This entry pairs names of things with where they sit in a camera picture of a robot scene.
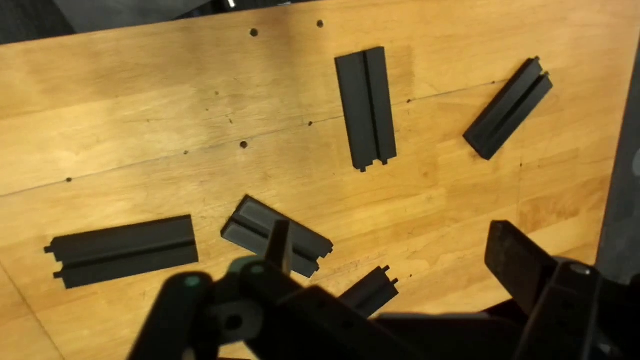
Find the wood grain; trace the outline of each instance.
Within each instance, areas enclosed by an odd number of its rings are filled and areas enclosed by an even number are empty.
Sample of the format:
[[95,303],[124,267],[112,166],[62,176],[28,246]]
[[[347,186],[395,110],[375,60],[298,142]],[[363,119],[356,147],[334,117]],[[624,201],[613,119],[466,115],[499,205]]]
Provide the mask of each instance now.
[[[504,300],[482,265],[494,219],[592,263],[638,33],[635,0],[336,0],[3,46],[0,355],[124,359],[166,277],[247,255],[220,240],[244,195],[334,240],[303,284],[341,294],[390,265],[392,312]],[[334,57],[378,45],[398,159],[360,174]],[[554,90],[485,162],[463,133],[529,57]],[[199,265],[52,281],[54,237],[176,214]]]

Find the wooden floor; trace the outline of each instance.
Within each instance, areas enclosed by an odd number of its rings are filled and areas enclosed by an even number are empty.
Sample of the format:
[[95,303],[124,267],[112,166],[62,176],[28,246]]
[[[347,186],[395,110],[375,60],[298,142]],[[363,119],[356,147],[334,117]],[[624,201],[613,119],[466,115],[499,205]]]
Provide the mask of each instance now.
[[[638,33],[636,0],[328,0],[3,46],[0,356],[124,359],[166,277],[220,278],[247,255],[220,240],[244,195],[333,238],[310,284],[341,294],[388,265],[388,312],[504,300],[482,265],[494,219],[592,263]],[[371,46],[398,159],[360,174],[334,57]],[[529,57],[554,90],[480,161],[463,133]],[[52,278],[54,237],[176,214],[194,216],[199,265]]]

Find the wooden board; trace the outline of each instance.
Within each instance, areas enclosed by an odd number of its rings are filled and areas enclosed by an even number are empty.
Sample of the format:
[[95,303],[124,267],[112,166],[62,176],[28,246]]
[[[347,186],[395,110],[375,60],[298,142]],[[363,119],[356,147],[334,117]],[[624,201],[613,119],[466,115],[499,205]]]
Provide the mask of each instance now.
[[[0,355],[124,359],[166,277],[220,278],[247,255],[220,240],[244,195],[334,240],[304,284],[341,294],[390,265],[390,312],[504,300],[482,265],[494,219],[592,263],[638,33],[635,0],[341,0],[3,46]],[[398,159],[360,174],[334,57],[372,46]],[[485,162],[463,133],[529,57],[554,90]],[[54,237],[176,214],[194,216],[199,265],[52,281]]]

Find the black bracket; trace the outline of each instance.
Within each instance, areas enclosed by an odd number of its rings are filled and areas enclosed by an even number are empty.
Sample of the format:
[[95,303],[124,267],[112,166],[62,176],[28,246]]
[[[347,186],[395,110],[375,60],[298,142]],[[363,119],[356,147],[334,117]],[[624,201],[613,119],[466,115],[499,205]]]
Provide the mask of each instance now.
[[390,281],[387,272],[388,267],[375,269],[369,277],[347,291],[341,300],[352,311],[360,312],[364,319],[372,317],[398,294],[398,278]]
[[253,196],[243,199],[232,219],[224,225],[222,238],[263,256],[268,251],[268,238],[278,221],[291,223],[292,271],[310,278],[321,269],[318,258],[331,255],[334,245]]
[[342,110],[355,169],[396,156],[385,49],[336,58]]
[[58,237],[54,253],[66,288],[199,263],[191,216]]
[[552,86],[539,58],[529,58],[464,133],[466,142],[480,159],[491,161]]

